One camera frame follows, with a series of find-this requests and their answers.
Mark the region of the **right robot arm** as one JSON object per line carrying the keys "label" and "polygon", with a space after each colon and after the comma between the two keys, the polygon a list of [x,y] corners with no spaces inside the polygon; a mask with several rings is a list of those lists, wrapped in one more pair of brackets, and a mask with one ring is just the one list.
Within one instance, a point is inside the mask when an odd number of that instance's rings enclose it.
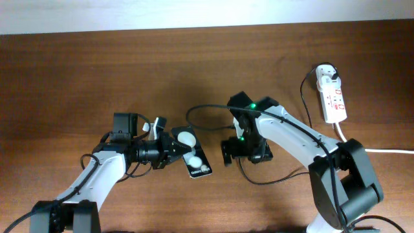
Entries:
{"label": "right robot arm", "polygon": [[355,139],[340,142],[313,130],[270,97],[253,101],[244,92],[230,97],[236,135],[221,142],[224,165],[246,158],[270,161],[268,141],[281,146],[307,170],[318,215],[307,232],[344,232],[384,193],[365,148]]}

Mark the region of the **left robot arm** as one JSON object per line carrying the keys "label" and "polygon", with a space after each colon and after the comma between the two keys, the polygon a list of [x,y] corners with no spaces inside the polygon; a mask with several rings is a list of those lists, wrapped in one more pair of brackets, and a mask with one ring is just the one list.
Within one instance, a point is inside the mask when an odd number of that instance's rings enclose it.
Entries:
{"label": "left robot arm", "polygon": [[104,135],[88,154],[90,162],[79,177],[53,201],[40,201],[32,209],[31,232],[100,232],[98,212],[113,186],[123,177],[132,163],[150,163],[153,169],[163,169],[183,155],[193,151],[195,136],[181,131],[173,138],[162,124],[150,124],[147,140],[138,135],[138,113],[116,113],[113,130]]}

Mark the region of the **black smartphone with lit screen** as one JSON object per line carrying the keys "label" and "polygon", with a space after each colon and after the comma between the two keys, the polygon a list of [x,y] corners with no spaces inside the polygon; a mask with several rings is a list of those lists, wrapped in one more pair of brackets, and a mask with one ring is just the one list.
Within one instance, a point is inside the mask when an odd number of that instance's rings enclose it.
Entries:
{"label": "black smartphone with lit screen", "polygon": [[182,156],[188,169],[189,176],[192,179],[196,179],[211,175],[212,167],[205,156],[201,143],[193,128],[191,126],[181,126],[172,128],[171,132],[177,141],[189,146],[191,149],[189,153]]}

